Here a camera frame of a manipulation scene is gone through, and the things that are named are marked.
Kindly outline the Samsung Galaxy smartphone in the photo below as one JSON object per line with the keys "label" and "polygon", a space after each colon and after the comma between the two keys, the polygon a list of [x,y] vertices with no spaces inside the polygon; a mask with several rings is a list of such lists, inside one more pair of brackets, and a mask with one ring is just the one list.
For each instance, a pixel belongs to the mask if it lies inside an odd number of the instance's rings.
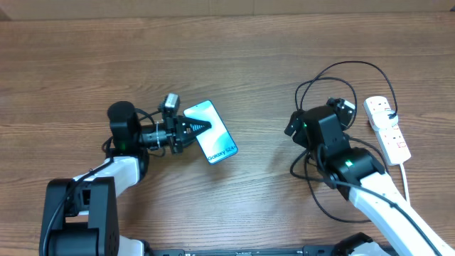
{"label": "Samsung Galaxy smartphone", "polygon": [[186,117],[210,122],[211,128],[196,137],[209,164],[238,153],[237,145],[210,100],[189,107],[183,113]]}

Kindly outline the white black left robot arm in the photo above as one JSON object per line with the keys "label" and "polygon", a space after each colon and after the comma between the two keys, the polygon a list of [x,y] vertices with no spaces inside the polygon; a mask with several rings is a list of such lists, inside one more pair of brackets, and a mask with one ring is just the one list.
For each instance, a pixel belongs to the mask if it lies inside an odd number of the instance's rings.
{"label": "white black left robot arm", "polygon": [[39,243],[40,255],[152,255],[148,242],[119,233],[117,197],[146,175],[150,151],[181,153],[210,122],[178,115],[178,103],[162,103],[163,120],[143,126],[127,101],[107,110],[112,136],[102,145],[102,165],[74,178],[50,181]]}

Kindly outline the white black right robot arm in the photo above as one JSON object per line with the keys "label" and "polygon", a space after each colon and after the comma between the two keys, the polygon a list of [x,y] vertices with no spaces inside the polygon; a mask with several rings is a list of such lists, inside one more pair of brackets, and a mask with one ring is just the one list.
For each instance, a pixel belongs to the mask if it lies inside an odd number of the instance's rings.
{"label": "white black right robot arm", "polygon": [[291,114],[284,133],[304,148],[320,173],[319,183],[338,190],[377,227],[398,255],[453,255],[400,195],[387,169],[367,149],[352,147],[345,133],[357,104],[329,99]]}

